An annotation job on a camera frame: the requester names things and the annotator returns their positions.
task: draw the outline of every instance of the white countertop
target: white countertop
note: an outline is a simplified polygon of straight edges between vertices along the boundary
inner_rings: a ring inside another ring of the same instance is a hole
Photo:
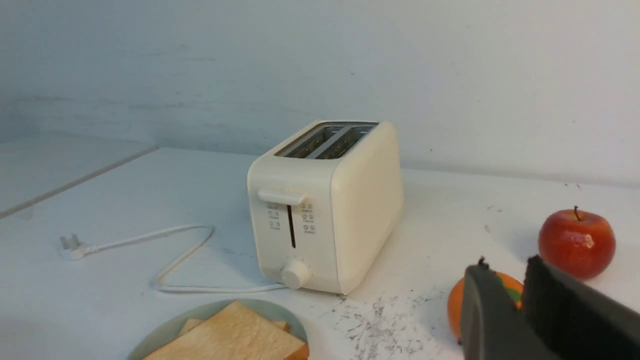
[[[63,133],[0,144],[0,218],[155,149],[155,145]]]
[[[30,219],[0,220],[0,353],[8,359],[121,359],[174,316],[233,297],[149,288],[156,272],[201,231],[76,262],[56,252],[61,235],[76,233],[95,244],[212,224],[214,237],[167,282],[260,284],[245,181],[254,159],[159,149],[38,203]],[[446,301],[465,267],[484,256],[493,269],[522,281],[546,216],[574,204],[606,217],[618,239],[611,266],[590,284],[640,310],[640,190],[418,170],[405,170],[404,183],[404,215],[348,297],[307,290],[243,296],[298,315],[311,359],[462,359]]]

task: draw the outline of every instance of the white bread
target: white bread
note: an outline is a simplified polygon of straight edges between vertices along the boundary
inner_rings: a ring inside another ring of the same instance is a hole
[[[189,332],[189,330],[203,323],[204,320],[205,319],[188,318],[187,321],[184,322],[184,325],[182,326],[182,330],[180,330],[180,333],[178,334],[178,336],[185,335],[187,332]],[[273,323],[273,325],[277,326],[281,330],[284,330],[286,332],[290,331],[289,324],[287,322],[271,322],[271,323]]]
[[[308,356],[305,342],[233,301],[145,359],[306,360]]]

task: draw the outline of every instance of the toaster slot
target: toaster slot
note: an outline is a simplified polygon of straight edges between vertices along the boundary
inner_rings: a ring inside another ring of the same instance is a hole
[[[378,124],[375,122],[323,122],[275,155],[298,159],[337,159],[353,148],[376,125]]]
[[[287,214],[289,216],[289,231],[291,232],[291,246],[296,248],[296,234],[293,231],[293,215],[291,214],[291,205],[287,205]]]
[[[363,136],[365,136],[371,129],[366,126],[353,126],[345,129],[341,132],[336,141],[329,144],[325,150],[320,152],[316,159],[338,159],[342,157],[347,151],[349,151]]]

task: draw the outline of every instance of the white wall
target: white wall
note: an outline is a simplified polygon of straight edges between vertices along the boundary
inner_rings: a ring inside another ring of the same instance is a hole
[[[0,99],[44,130],[259,154],[393,120],[415,168],[640,184],[640,3],[5,0]]]
[[[0,143],[32,135],[37,131],[38,129],[33,122],[23,121],[23,119],[13,116],[0,102]]]

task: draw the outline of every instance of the apple stem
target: apple stem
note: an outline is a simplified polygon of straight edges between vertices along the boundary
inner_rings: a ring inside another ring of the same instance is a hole
[[[578,221],[582,221],[582,219],[580,218],[580,216],[578,215],[578,205],[575,205],[573,207],[573,213],[575,214],[575,218],[578,219]]]

